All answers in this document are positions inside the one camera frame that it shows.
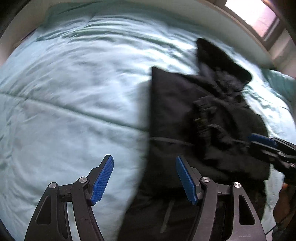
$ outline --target bed sheet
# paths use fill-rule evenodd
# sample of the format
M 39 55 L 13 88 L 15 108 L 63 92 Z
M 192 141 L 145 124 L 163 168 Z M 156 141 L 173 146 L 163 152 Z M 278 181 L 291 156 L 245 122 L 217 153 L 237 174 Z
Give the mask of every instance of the bed sheet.
M 151 66 L 196 74 L 203 37 L 250 71 L 244 89 L 270 136 L 296 143 L 287 104 L 260 68 L 211 33 L 178 16 L 123 1 L 53 6 L 44 23 L 0 68 L 0 218 L 24 240 L 47 185 L 72 183 L 106 154 L 114 170 L 94 215 L 106 241 L 116 240 L 145 167 Z M 272 227 L 282 174 L 271 167 L 262 220 Z M 73 240 L 79 240 L 68 204 Z

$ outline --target window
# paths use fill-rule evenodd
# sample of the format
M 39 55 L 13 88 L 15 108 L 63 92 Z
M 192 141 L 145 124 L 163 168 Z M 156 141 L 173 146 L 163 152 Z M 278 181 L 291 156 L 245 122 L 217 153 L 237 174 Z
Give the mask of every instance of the window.
M 269 50 L 284 30 L 276 14 L 264 0 L 208 0 L 248 28 Z

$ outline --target gray reflective stripe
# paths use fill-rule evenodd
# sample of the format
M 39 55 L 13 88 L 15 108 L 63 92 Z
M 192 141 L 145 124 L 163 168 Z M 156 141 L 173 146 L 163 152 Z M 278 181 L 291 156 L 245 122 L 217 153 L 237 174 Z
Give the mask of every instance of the gray reflective stripe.
M 171 139 L 171 138 L 166 138 L 166 137 L 151 137 L 150 140 L 169 142 L 169 143 L 180 144 L 180 145 L 184 145 L 184 146 L 194 146 L 192 143 L 189 143 L 189 142 L 180 141 L 180 140 Z
M 175 200 L 170 200 L 170 202 L 168 203 L 168 208 L 167 208 L 167 211 L 165 213 L 165 218 L 163 219 L 163 225 L 160 229 L 160 233 L 164 233 L 165 230 L 166 230 L 166 227 L 168 225 L 168 220 L 170 218 L 170 212 L 172 211 L 173 209 L 173 206 L 174 206 L 174 203 L 175 203 Z

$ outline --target blue gripper pad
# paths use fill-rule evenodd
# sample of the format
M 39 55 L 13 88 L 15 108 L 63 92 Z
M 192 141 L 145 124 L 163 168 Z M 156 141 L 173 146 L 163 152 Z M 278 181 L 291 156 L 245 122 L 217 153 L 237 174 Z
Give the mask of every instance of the blue gripper pad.
M 92 205 L 95 205 L 98 201 L 102 199 L 103 193 L 111 176 L 114 167 L 113 157 L 110 156 L 103 167 L 101 173 L 99 174 L 97 180 L 93 186 L 93 195 L 91 197 Z
M 249 141 L 250 142 L 252 142 L 252 141 L 259 142 L 261 144 L 270 146 L 270 147 L 275 148 L 275 149 L 278 147 L 278 144 L 277 144 L 276 140 L 271 139 L 269 137 L 259 135 L 259 134 L 255 134 L 255 133 L 251 134 L 251 136 L 249 137 Z
M 193 205 L 196 205 L 198 202 L 196 186 L 180 157 L 176 158 L 176 170 L 185 190 L 187 199 L 191 201 Z

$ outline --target silver bolt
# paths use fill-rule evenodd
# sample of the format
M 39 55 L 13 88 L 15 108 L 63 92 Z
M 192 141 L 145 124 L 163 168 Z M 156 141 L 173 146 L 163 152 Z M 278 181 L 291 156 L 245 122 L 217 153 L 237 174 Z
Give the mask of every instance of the silver bolt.
M 210 181 L 210 178 L 209 177 L 202 177 L 202 181 L 204 183 L 208 183 Z
M 87 181 L 87 177 L 81 177 L 80 179 L 79 179 L 79 182 L 80 183 L 85 183 Z
M 56 183 L 51 183 L 51 184 L 49 185 L 49 188 L 55 188 L 56 186 L 57 186 Z
M 241 187 L 241 184 L 238 183 L 238 182 L 235 182 L 235 183 L 233 183 L 233 186 L 234 186 L 235 188 L 240 188 L 240 187 Z

